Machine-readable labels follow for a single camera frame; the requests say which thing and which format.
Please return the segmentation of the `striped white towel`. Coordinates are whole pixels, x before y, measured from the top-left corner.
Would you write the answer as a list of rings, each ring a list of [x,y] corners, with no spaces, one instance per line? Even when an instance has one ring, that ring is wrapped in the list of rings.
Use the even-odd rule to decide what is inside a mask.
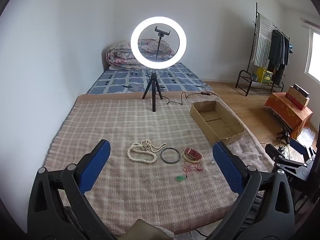
[[[262,14],[258,13],[252,55],[252,63],[257,67],[267,68],[271,48],[272,31],[272,22]]]

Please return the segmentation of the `window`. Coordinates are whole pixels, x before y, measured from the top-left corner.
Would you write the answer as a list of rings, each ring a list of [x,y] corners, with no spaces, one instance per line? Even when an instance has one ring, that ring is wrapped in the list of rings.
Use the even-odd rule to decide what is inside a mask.
[[[310,29],[309,31],[309,48],[306,62],[305,73],[320,82],[320,35],[318,31]]]

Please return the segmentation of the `red string green pendant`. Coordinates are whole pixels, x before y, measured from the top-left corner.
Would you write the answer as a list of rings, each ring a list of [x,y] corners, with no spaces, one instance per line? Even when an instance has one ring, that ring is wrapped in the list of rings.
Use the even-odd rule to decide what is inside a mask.
[[[189,173],[193,171],[200,172],[200,171],[203,171],[203,168],[200,167],[198,163],[190,163],[190,164],[185,163],[183,168],[184,175],[177,176],[175,178],[176,181],[184,181],[185,179],[188,178]]]

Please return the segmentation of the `dark hanging clothes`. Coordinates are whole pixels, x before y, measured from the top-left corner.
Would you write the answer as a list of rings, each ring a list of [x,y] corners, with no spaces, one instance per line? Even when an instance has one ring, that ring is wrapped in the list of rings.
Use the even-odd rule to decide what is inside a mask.
[[[268,56],[267,70],[272,72],[272,82],[280,85],[284,76],[285,68],[289,62],[290,39],[281,31],[272,31],[271,47]]]

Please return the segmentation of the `black clothes rack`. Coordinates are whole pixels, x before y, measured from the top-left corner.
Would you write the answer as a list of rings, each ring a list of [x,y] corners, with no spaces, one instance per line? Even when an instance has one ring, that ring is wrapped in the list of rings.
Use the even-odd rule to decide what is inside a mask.
[[[274,92],[284,89],[282,81],[292,54],[290,38],[255,6],[253,42],[247,68],[240,70],[235,87],[245,96],[257,89]]]

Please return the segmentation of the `yellow box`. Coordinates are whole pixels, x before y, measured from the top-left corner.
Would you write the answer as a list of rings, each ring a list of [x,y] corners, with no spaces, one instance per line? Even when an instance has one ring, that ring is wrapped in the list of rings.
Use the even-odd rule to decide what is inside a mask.
[[[272,72],[269,72],[269,71],[268,71],[267,69],[265,69],[265,68],[258,67],[258,68],[257,68],[256,75],[257,75],[257,77],[258,77],[258,79],[257,79],[257,82],[258,82],[258,83],[262,83],[262,84],[265,84],[265,85],[269,85],[270,82],[272,81],[272,75],[273,75],[273,73],[272,73]]]

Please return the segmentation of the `black tripod stand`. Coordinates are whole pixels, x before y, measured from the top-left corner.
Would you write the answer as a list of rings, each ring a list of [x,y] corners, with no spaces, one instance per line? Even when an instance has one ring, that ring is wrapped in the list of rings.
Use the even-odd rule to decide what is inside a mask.
[[[142,96],[142,99],[144,100],[146,98],[147,93],[149,92],[149,89],[151,88],[151,99],[152,99],[152,111],[156,111],[156,96],[158,95],[159,98],[162,100],[163,96],[160,90],[159,82],[157,80],[157,73],[156,71],[152,71],[151,75],[148,76],[149,82],[147,84],[147,87],[144,91],[144,94]]]

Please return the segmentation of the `folded floral quilt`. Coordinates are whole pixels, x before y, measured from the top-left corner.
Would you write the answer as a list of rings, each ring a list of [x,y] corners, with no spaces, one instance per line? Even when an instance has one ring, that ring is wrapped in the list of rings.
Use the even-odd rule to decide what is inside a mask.
[[[150,61],[156,61],[158,40],[147,38],[139,39],[138,47],[143,56]],[[170,45],[161,41],[157,61],[167,61],[175,52]],[[133,56],[130,46],[130,40],[120,41],[110,47],[106,53],[106,61],[110,64],[110,68],[116,69],[141,69],[144,65],[140,64]]]

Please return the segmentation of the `blue checkered bed sheet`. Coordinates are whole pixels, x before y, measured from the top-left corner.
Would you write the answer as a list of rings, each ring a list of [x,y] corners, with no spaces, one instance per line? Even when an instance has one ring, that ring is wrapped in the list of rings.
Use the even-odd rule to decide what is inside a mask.
[[[95,82],[88,94],[118,94],[144,92],[151,79],[151,69],[113,70],[107,69]],[[177,63],[167,69],[157,70],[157,80],[161,92],[211,92],[189,68]]]

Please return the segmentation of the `black phone holder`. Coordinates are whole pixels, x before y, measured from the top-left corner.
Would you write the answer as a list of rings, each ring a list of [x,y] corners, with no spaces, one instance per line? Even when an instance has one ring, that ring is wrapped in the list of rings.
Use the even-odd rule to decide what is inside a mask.
[[[164,38],[165,36],[169,36],[171,31],[167,32],[167,31],[163,31],[161,29],[159,29],[157,26],[155,27],[155,32],[157,33],[159,39],[158,39],[158,46],[157,46],[157,53],[156,53],[156,59],[158,59],[158,54],[159,54],[159,49],[160,49],[160,44],[161,44],[161,40],[162,38]]]

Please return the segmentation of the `brown cardboard box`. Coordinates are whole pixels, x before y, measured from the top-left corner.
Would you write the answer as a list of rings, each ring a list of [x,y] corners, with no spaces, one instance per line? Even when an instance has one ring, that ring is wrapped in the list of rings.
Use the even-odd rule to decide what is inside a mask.
[[[212,146],[219,141],[228,145],[244,135],[244,126],[218,101],[194,102],[190,115]]]

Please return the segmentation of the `tan box on table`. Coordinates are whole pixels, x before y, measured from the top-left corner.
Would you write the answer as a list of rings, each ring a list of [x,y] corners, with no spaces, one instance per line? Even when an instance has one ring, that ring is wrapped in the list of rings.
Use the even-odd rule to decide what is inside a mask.
[[[288,98],[300,110],[303,110],[310,101],[310,98],[308,96],[304,96],[294,86],[290,86],[288,88],[288,91],[286,92],[285,97]]]

